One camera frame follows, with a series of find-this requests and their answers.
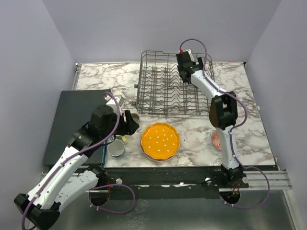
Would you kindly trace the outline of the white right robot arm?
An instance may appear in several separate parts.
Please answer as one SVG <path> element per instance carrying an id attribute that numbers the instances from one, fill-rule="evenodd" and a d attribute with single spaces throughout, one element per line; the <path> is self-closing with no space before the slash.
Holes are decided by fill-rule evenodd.
<path id="1" fill-rule="evenodd" d="M 195 61 L 190 50 L 181 50 L 176 54 L 176 58 L 178 72 L 183 82 L 196 86 L 211 101 L 209 120 L 216 128 L 222 153 L 221 183 L 227 188 L 233 187 L 243 176 L 243 167 L 236 159 L 235 125 L 238 118 L 236 94 L 226 92 L 218 86 L 205 71 L 202 59 L 199 57 L 198 61 Z"/>

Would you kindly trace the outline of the orange blue patterned bowl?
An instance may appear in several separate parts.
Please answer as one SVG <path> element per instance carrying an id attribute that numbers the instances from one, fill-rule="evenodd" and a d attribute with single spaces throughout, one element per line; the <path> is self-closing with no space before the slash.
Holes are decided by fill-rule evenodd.
<path id="1" fill-rule="evenodd" d="M 211 135 L 211 142 L 215 148 L 217 148 L 218 150 L 221 150 L 220 138 L 216 130 L 213 131 Z"/>

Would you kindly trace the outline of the pale yellow mug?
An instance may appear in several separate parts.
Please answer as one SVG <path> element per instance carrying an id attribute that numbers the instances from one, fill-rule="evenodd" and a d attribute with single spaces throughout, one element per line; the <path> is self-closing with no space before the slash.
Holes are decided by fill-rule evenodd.
<path id="1" fill-rule="evenodd" d="M 125 145 L 128 143 L 126 136 L 117 136 L 116 139 L 123 141 Z"/>

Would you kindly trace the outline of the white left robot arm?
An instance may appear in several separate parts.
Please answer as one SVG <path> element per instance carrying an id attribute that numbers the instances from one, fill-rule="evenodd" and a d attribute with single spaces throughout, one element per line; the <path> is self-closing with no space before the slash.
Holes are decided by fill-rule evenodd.
<path id="1" fill-rule="evenodd" d="M 120 113 L 108 105 L 99 105 L 90 120 L 75 131 L 62 155 L 47 175 L 28 193 L 18 194 L 14 203 L 22 214 L 22 229 L 29 220 L 40 230 L 50 229 L 64 208 L 87 190 L 111 187 L 106 171 L 100 166 L 89 166 L 74 181 L 71 176 L 93 153 L 110 145 L 109 138 L 133 135 L 139 124 L 129 110 Z"/>

